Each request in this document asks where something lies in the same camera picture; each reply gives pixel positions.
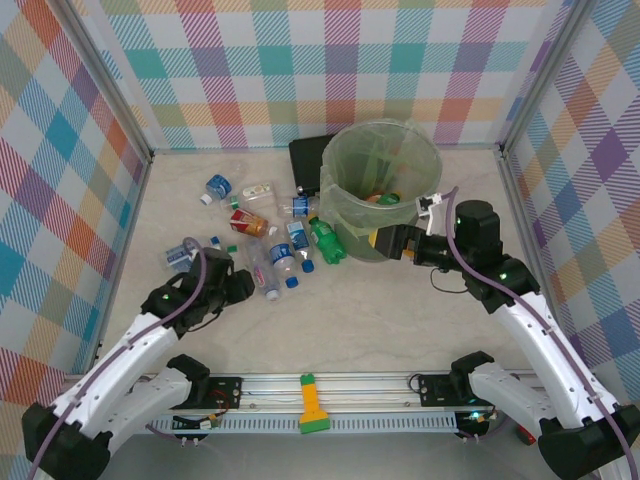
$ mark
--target clear plastic bin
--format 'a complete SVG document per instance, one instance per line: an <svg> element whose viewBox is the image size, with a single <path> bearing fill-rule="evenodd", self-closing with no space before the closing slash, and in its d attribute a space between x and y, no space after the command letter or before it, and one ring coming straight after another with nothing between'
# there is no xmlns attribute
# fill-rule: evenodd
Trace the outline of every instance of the clear plastic bin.
<svg viewBox="0 0 640 480"><path fill-rule="evenodd" d="M334 228L349 255L365 261L385 258L369 245L378 228L415 223L415 199L436 191L442 159L426 132L414 122L382 119L338 133L322 155L320 215ZM366 199L397 193L400 203Z"/></svg>

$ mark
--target cable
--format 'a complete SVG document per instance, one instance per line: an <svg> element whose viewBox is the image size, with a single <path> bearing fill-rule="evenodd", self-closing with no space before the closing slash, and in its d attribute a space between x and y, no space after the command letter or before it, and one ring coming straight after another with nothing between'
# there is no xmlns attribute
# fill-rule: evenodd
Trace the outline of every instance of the cable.
<svg viewBox="0 0 640 480"><path fill-rule="evenodd" d="M421 373L414 373L413 375L411 375L409 377L409 379L407 380L407 387L409 387L409 390L411 390L413 393L417 393L418 395L420 395L420 390L416 390L415 388L413 388L411 386L411 382L413 382L413 379L416 377L419 377L420 375L422 375Z"/></svg>
<svg viewBox="0 0 640 480"><path fill-rule="evenodd" d="M192 328L190 330L187 330L187 333L193 333L193 332L197 332L198 330L202 330L204 327L209 326L211 323L215 322L218 317L220 316L220 314L222 313L222 309L218 309L217 310L218 313L216 313L212 319L208 320L204 325L200 325L196 328Z"/></svg>
<svg viewBox="0 0 640 480"><path fill-rule="evenodd" d="M158 327L163 326L165 323L170 322L171 320L176 318L178 315L180 315L182 312L184 312L196 300L196 298L198 298L198 295L200 295L200 292L202 291L202 287L204 285L204 281L206 278L206 270L207 270L206 268L207 260L204 255L204 250L202 249L202 246L195 239L191 237L185 237L182 240L182 243L187 251L189 251L188 244L190 243L192 246L194 246L198 250L198 253L200 254L200 277L198 279L198 284L196 285L195 290L193 291L191 296L187 299L187 301L184 302L182 305L180 305L176 310L174 310L166 317L161 318L157 322L149 325L147 328L141 330L136 335L131 337L131 339L129 339L129 347L126 347L126 346L120 347L115 352L113 352L111 356L105 358L101 363L99 363L96 366L94 372L89 376L89 378L87 378L82 383L82 386L80 387L80 390L78 390L78 393L75 394L72 401L69 402L69 405L67 406L67 408L64 410L64 412L62 412L62 415L60 415L60 417L58 418L56 423L53 425L51 430L49 430L49 433L47 434L44 441L42 442L42 445L40 445L40 448L38 449L38 453L33 459L33 463L31 464L31 469L29 470L29 474L27 475L27 480L33 480L35 478L36 473L38 472L38 467L40 466L40 462L42 462L42 458L44 457L45 452L49 448L49 445L51 445L53 438L58 434L58 432L60 431L60 428L62 427L62 424L65 422L67 418L69 418L69 415L71 415L71 412L73 411L73 409L80 404L82 397L86 395L87 390L89 390L91 385L95 383L95 381L102 374L102 372L104 372L107 368L109 368L109 366L120 355L122 355L129 348L131 348L138 340L140 340L146 334L148 334L152 330L155 330Z"/></svg>
<svg viewBox="0 0 640 480"><path fill-rule="evenodd" d="M462 258L462 255L458 251L458 247L456 247L455 240L453 238L453 231L451 227L453 223L453 201L455 199L456 194L458 193L458 190L459 190L458 187L453 187L453 189L449 193L442 196L443 199L444 198L448 199L447 212L445 215L445 227L447 231L447 241L449 243L449 249L451 250L451 253L453 253L453 256L455 257L456 261L460 264L462 268L464 268L467 271L467 273L469 273L472 277L476 278L477 280L480 280L481 282L484 282L485 284L489 285L490 287L493 287L501 291L505 295L508 295L516 303L521 305L527 312L529 312L545 331L549 332L549 336L553 339L554 343L556 344L560 352L562 352L562 355L565 357L569 365L571 365L571 368L573 369L575 374L578 376L578 378L582 382L584 389L587 391L589 396L593 399L593 402L598 407L598 410L600 410L600 413L602 413L604 418L606 418L607 423L609 424L614 434L616 435L616 438L620 442L620 446L622 447L622 450L624 451L624 454L627 457L627 462L629 463L631 479L638 480L638 467L636 466L635 460L633 458L633 453L631 452L631 448L629 447L627 439L622 433L622 430L620 430L620 427L618 426L618 424L615 422L611 414L607 411L607 408L604 406L604 404L598 397L597 392L591 386L591 382L584 375L584 373L582 372L582 369L578 366L578 364L576 363L575 359L573 358L573 356L571 355L571 353L569 352L565 344L560 340L560 337L551 328L551 325L549 325L549 323L547 323L547 321L542 317L542 315L540 315L536 311L536 309L533 308L520 295L511 291L504 285L501 285L498 282L494 282L490 278L487 278L484 275L476 272L473 268L471 268L471 266L469 266L469 264L464 260L464 258Z"/></svg>
<svg viewBox="0 0 640 480"><path fill-rule="evenodd" d="M431 270L431 273L429 274L429 280L431 280L431 286L433 288L435 288L436 290L438 290L439 292L442 293L453 293L455 295L460 295L461 293L467 293L469 291L468 288L465 288L464 290L445 290L444 288L440 288L437 287L435 283L433 283L433 272L435 272L436 270L440 270L438 267L434 268L433 270Z"/></svg>

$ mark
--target plaid wall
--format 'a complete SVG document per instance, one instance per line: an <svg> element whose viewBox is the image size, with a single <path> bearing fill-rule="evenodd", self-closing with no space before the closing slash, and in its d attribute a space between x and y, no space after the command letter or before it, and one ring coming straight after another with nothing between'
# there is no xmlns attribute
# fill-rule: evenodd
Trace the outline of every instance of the plaid wall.
<svg viewBox="0 0 640 480"><path fill-rule="evenodd" d="M76 0L152 143L174 149L283 146L385 116L439 144L495 143L570 3Z"/></svg>
<svg viewBox="0 0 640 480"><path fill-rule="evenodd" d="M640 0L601 0L513 169L571 342L640 400Z"/></svg>
<svg viewBox="0 0 640 480"><path fill-rule="evenodd" d="M0 12L0 478L22 480L20 417L90 353L143 160L44 0Z"/></svg>

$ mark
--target crushed plastic bottle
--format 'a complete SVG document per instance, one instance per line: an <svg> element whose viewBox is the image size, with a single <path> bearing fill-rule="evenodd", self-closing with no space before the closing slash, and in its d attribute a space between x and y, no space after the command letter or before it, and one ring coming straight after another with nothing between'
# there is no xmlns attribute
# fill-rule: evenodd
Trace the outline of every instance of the crushed plastic bottle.
<svg viewBox="0 0 640 480"><path fill-rule="evenodd" d="M347 258L347 251L338 240L336 232L327 222L323 222L318 218L318 215L312 213L309 215L309 225L311 226L311 238L327 263L338 264L340 260Z"/></svg>
<svg viewBox="0 0 640 480"><path fill-rule="evenodd" d="M280 281L271 263L269 252L259 238L251 238L245 243L247 258L256 285L269 301L280 298Z"/></svg>
<svg viewBox="0 0 640 480"><path fill-rule="evenodd" d="M282 218L306 217L317 212L320 206L318 197L286 197L278 199L278 216Z"/></svg>
<svg viewBox="0 0 640 480"><path fill-rule="evenodd" d="M274 204L275 198L272 183L262 182L243 187L235 195L220 200L220 208L227 213L232 213L238 208L253 210Z"/></svg>
<svg viewBox="0 0 640 480"><path fill-rule="evenodd" d="M232 164L220 169L205 185L206 193L200 197L200 201L209 205L214 200L222 200L231 193L245 176L245 165L243 162L235 161Z"/></svg>
<svg viewBox="0 0 640 480"><path fill-rule="evenodd" d="M264 237L269 227L269 222L255 213L248 212L242 208L234 210L229 225L236 232L246 233L253 237Z"/></svg>
<svg viewBox="0 0 640 480"><path fill-rule="evenodd" d="M296 259L300 261L302 271L304 273L311 273L315 269L313 265L313 245L309 241L309 236L304 228L302 220L289 220L284 224L285 229L289 232L289 238L293 245L293 252Z"/></svg>
<svg viewBox="0 0 640 480"><path fill-rule="evenodd" d="M289 247L289 238L278 227L269 228L269 255L271 261L280 277L284 278L284 283L288 288L298 286L298 277L296 277L296 259L291 253Z"/></svg>

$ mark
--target plastic bottle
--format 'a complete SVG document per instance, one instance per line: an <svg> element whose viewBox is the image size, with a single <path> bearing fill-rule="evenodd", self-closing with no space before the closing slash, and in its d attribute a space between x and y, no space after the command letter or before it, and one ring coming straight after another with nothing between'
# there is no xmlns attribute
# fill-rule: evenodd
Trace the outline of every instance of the plastic bottle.
<svg viewBox="0 0 640 480"><path fill-rule="evenodd" d="M293 245L293 252L302 266L304 273L311 273L314 270L313 260L313 246L309 242L309 237L304 228L302 220L289 220L284 224L285 229L289 232L289 238Z"/></svg>
<svg viewBox="0 0 640 480"><path fill-rule="evenodd" d="M216 173L205 185L206 192L200 197L200 201L209 205L213 200L222 200L231 193L235 185L242 180L245 175L245 165L243 162L235 161L220 173Z"/></svg>
<svg viewBox="0 0 640 480"><path fill-rule="evenodd" d="M211 246L216 250L222 251L222 244L220 243L220 239L218 237L211 237Z"/></svg>
<svg viewBox="0 0 640 480"><path fill-rule="evenodd" d="M317 212L319 206L318 197L286 197L278 199L278 216L306 217L310 213Z"/></svg>
<svg viewBox="0 0 640 480"><path fill-rule="evenodd" d="M237 208L234 210L233 215L231 215L229 225L231 225L231 229L236 232L262 238L264 234L267 233L269 222L243 208Z"/></svg>
<svg viewBox="0 0 640 480"><path fill-rule="evenodd" d="M198 243L200 243L202 247L216 248L216 242L220 245L218 237L196 238L196 240L198 240ZM196 253L198 253L198 250L195 248L187 252L184 245L176 245L160 255L160 263L165 268L170 268L175 272L188 272L191 269L191 264Z"/></svg>
<svg viewBox="0 0 640 480"><path fill-rule="evenodd" d="M278 274L284 278L284 284L288 288L298 286L296 277L296 259L291 253L289 239L278 227L269 228L269 255Z"/></svg>
<svg viewBox="0 0 640 480"><path fill-rule="evenodd" d="M380 196L378 201L376 201L378 205L395 205L396 203L400 203L400 195L397 193L385 193Z"/></svg>
<svg viewBox="0 0 640 480"><path fill-rule="evenodd" d="M327 222L323 222L318 215L309 215L309 225L311 226L311 238L322 252L322 256L329 264L338 264L340 260L347 258L347 252L338 240L336 232L333 231Z"/></svg>
<svg viewBox="0 0 640 480"><path fill-rule="evenodd" d="M229 195L220 200L220 208L228 213L237 208L252 210L267 207L275 203L276 195L271 182L261 182L256 185L240 188L235 195Z"/></svg>
<svg viewBox="0 0 640 480"><path fill-rule="evenodd" d="M245 250L260 291L272 302L280 298L280 281L264 244L259 238L251 238L245 243Z"/></svg>

